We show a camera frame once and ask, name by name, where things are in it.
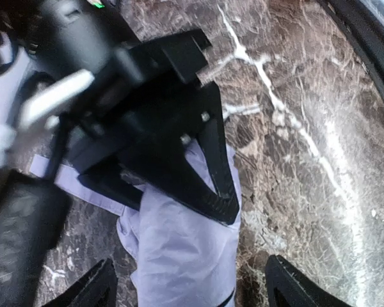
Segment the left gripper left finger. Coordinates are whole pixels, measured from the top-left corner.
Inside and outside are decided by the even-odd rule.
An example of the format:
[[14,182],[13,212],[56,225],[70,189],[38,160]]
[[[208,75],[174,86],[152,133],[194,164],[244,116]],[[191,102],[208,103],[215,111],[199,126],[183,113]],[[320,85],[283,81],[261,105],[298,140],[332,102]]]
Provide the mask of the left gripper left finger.
[[110,258],[100,260],[57,298],[44,306],[116,306],[118,278]]

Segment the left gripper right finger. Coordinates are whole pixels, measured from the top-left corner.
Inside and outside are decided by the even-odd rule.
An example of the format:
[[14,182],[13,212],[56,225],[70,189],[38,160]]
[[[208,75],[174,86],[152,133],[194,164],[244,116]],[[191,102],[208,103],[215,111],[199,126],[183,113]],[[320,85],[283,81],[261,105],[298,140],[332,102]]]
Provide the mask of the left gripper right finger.
[[269,256],[265,277],[268,302],[272,307],[350,307],[317,286],[280,255]]

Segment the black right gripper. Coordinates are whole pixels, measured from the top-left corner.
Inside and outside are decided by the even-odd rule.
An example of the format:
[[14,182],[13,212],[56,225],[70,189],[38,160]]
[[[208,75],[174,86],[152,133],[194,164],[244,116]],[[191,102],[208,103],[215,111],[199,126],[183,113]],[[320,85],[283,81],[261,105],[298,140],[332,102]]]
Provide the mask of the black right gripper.
[[[73,41],[75,63],[95,83],[73,114],[84,130],[68,160],[85,187],[139,211],[143,192],[120,178],[136,175],[221,224],[239,212],[228,165],[220,90],[202,86],[210,46],[201,29],[139,42],[131,31]],[[203,151],[213,188],[186,160],[188,139]]]

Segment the lavender folding umbrella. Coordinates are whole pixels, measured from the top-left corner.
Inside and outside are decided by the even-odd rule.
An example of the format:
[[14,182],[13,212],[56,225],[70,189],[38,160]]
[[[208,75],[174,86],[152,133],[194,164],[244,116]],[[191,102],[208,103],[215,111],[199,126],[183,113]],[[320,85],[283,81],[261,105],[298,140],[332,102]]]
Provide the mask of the lavender folding umbrella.
[[131,280],[140,306],[234,305],[239,217],[223,226],[149,184],[134,210],[85,188],[66,165],[56,184],[117,217],[118,238],[137,264]]

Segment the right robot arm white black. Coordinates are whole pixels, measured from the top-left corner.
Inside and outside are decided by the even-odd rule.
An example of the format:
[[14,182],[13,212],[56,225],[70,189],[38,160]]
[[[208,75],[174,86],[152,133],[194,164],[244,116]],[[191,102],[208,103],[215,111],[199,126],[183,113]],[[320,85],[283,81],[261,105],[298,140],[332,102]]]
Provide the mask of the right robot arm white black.
[[59,83],[94,77],[66,112],[51,159],[85,187],[139,210],[148,183],[221,224],[239,212],[220,91],[198,72],[211,46],[198,28],[141,42],[107,1],[0,1],[0,30]]

